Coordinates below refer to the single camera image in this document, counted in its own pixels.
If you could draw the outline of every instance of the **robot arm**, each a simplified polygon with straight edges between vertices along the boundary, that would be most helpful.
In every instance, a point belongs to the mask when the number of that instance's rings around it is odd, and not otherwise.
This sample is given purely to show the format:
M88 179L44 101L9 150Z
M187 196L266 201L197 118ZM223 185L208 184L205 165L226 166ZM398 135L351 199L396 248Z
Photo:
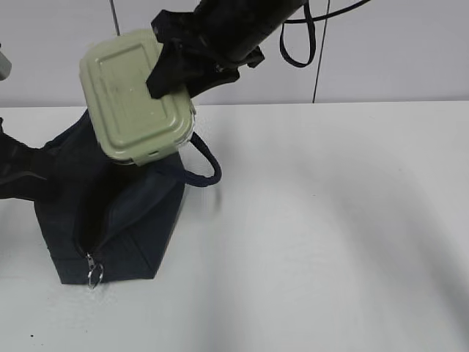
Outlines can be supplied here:
M0 51L0 81L7 79L12 69L11 62Z
M147 86L161 98L185 84L191 97L240 78L264 60L259 44L309 0L202 0L194 12L162 11L152 22L163 52Z

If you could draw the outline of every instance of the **white tabletop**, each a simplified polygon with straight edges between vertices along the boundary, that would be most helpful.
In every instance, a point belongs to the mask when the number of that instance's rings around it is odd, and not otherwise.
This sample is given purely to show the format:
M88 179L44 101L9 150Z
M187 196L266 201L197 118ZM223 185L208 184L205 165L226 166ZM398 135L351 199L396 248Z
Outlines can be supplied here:
M83 108L0 109L40 146ZM224 168L152 281L62 286L0 201L2 351L467 351L469 102L201 106ZM188 168L210 168L190 147Z

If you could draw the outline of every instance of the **zipper pull ring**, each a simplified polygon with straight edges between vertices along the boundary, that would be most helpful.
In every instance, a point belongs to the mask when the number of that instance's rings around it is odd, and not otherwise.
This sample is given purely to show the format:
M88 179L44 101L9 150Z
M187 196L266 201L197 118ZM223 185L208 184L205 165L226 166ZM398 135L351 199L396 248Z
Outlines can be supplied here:
M86 260L88 261L88 267L89 267L89 272L88 272L88 288L90 290L94 290L102 281L104 277L104 267L103 264L101 263L95 263L95 260L91 256L90 253L86 254ZM93 282L93 276L94 274L99 273L99 277L96 282Z

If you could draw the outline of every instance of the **plastic food container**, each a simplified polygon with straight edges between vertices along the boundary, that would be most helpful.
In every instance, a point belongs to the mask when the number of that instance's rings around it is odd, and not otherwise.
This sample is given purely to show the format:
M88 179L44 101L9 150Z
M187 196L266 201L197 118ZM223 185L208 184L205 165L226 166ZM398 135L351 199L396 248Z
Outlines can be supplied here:
M178 151L192 136L195 109L187 89L152 99L146 80L163 44L151 29L92 48L80 80L104 153L120 164L144 165Z

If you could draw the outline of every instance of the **gray wall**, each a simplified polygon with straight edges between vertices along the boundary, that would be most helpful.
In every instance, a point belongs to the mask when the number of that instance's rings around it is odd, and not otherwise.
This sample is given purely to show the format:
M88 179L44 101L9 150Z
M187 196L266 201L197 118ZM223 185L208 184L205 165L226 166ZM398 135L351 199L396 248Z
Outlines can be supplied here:
M161 9L192 10L197 0L115 0L123 32L149 26ZM332 0L332 8L352 4ZM311 0L316 14L327 0ZM469 98L467 0L373 0L330 20L319 102L459 100ZM318 25L318 40L322 24ZM1 0L0 43L13 61L0 84L0 106L84 105L78 61L93 43L112 38L108 0ZM306 28L290 26L295 57L308 55ZM278 33L263 44L267 60L243 69L236 84L196 99L201 104L305 103L317 60L299 70L283 61Z

